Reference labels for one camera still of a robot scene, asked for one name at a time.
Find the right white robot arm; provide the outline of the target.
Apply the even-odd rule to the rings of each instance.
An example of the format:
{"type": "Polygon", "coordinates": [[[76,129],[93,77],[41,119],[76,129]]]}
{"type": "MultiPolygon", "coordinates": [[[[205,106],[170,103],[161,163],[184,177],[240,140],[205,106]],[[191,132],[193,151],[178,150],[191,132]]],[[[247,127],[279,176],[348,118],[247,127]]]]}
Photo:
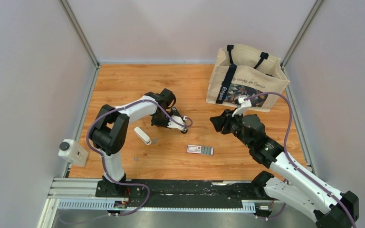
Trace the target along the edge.
{"type": "Polygon", "coordinates": [[[217,132],[238,138],[257,163],[289,181],[285,183],[262,171],[253,179],[252,193],[256,198],[280,200],[309,217],[318,228],[355,227],[359,218],[358,197],[330,186],[301,166],[282,145],[266,135],[265,125],[257,115],[237,115],[226,109],[211,117],[210,122],[217,132]]]}

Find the white stapler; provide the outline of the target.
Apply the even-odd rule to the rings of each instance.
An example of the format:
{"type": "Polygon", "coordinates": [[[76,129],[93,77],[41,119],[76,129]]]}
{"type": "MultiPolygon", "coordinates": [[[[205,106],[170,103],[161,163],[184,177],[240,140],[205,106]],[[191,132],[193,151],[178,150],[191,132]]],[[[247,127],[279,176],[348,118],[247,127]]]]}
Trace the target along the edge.
{"type": "Polygon", "coordinates": [[[151,138],[146,134],[140,127],[134,128],[135,134],[146,144],[150,145],[152,143],[151,138]]]}

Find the black stapler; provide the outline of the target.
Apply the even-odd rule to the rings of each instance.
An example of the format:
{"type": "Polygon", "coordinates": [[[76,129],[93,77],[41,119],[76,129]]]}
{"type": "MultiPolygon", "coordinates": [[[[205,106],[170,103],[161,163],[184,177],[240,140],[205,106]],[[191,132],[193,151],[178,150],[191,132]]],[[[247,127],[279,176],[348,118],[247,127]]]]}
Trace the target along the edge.
{"type": "Polygon", "coordinates": [[[173,122],[175,126],[178,126],[178,129],[180,129],[181,133],[186,134],[188,132],[188,128],[186,127],[186,119],[183,115],[180,114],[180,112],[177,110],[177,108],[173,107],[171,109],[172,118],[178,123],[173,122]]]}

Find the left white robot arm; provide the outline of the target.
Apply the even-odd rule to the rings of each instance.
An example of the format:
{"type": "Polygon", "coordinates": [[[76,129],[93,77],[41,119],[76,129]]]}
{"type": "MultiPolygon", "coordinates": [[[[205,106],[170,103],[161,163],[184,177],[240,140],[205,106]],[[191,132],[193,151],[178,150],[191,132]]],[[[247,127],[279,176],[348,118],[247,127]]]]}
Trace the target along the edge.
{"type": "Polygon", "coordinates": [[[109,181],[108,191],[121,197],[126,191],[125,178],[120,151],[126,141],[131,123],[150,116],[151,125],[176,129],[181,133],[188,131],[186,118],[174,107],[176,97],[169,89],[161,93],[148,92],[140,99],[121,106],[101,107],[86,134],[88,147],[97,152],[104,168],[104,179],[109,181]]]}

